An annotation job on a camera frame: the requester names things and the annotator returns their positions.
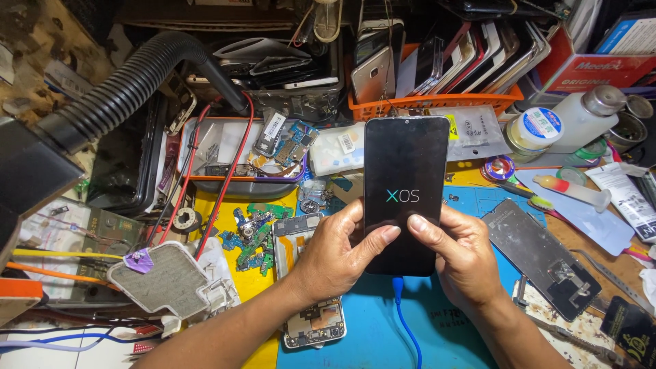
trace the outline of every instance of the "white tube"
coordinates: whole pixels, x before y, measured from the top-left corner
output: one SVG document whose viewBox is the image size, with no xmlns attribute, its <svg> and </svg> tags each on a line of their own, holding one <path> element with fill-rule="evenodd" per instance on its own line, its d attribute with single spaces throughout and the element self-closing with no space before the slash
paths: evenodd
<svg viewBox="0 0 656 369">
<path fill-rule="evenodd" d="M 656 242 L 656 211 L 624 174 L 619 163 L 586 171 L 595 185 L 612 194 L 611 202 L 643 242 Z"/>
</svg>

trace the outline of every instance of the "blue usb cable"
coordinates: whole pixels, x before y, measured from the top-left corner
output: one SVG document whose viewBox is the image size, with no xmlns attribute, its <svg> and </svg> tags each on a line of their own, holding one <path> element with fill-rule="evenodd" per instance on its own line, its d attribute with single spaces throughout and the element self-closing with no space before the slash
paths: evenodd
<svg viewBox="0 0 656 369">
<path fill-rule="evenodd" d="M 421 349 L 419 348 L 419 343 L 417 343 L 415 335 L 412 334 L 412 331 L 405 323 L 405 319 L 403 319 L 403 314 L 401 314 L 401 291 L 403 291 L 403 277 L 394 277 L 392 279 L 392 287 L 394 289 L 396 311 L 399 313 L 399 319 L 401 320 L 401 324 L 403 324 L 405 331 L 408 332 L 410 339 L 412 339 L 412 342 L 415 344 L 415 348 L 417 349 L 417 369 L 421 369 Z"/>
</svg>

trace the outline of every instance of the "barcode label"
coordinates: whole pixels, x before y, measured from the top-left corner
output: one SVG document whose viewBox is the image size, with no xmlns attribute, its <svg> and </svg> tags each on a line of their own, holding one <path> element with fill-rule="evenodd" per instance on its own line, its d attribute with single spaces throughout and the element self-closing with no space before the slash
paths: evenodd
<svg viewBox="0 0 656 369">
<path fill-rule="evenodd" d="M 351 136 L 349 136 L 348 133 L 339 136 L 337 139 L 339 140 L 339 144 L 342 146 L 342 150 L 344 150 L 345 154 L 350 154 L 356 150 L 353 141 L 351 141 Z"/>
<path fill-rule="evenodd" d="M 283 123 L 285 123 L 285 119 L 286 119 L 285 116 L 275 113 L 273 118 L 271 118 L 269 124 L 266 125 L 266 128 L 264 129 L 264 134 L 274 139 L 278 134 L 278 131 L 280 131 L 280 129 L 283 127 Z"/>
<path fill-rule="evenodd" d="M 73 80 L 70 78 L 63 77 L 62 84 L 64 85 L 64 87 L 67 87 L 75 91 L 79 95 L 84 95 L 85 93 L 87 93 L 82 87 L 78 86 L 77 83 L 73 82 Z"/>
</svg>

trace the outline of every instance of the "yellow label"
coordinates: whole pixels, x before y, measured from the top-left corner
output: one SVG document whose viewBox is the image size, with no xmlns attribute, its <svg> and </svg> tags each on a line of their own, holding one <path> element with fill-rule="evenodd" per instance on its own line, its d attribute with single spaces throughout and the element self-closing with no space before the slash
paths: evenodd
<svg viewBox="0 0 656 369">
<path fill-rule="evenodd" d="M 457 140 L 460 137 L 458 136 L 458 127 L 455 125 L 455 116 L 451 114 L 445 115 L 451 122 L 451 126 L 449 128 L 449 140 Z"/>
</svg>

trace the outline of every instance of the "solder wire spool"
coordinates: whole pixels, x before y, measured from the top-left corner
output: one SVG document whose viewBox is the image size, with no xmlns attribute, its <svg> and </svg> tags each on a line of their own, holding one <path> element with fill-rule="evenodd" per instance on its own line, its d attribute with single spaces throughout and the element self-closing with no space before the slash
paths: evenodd
<svg viewBox="0 0 656 369">
<path fill-rule="evenodd" d="M 515 174 L 515 163 L 507 155 L 491 156 L 481 167 L 481 175 L 490 182 L 507 181 Z"/>
</svg>

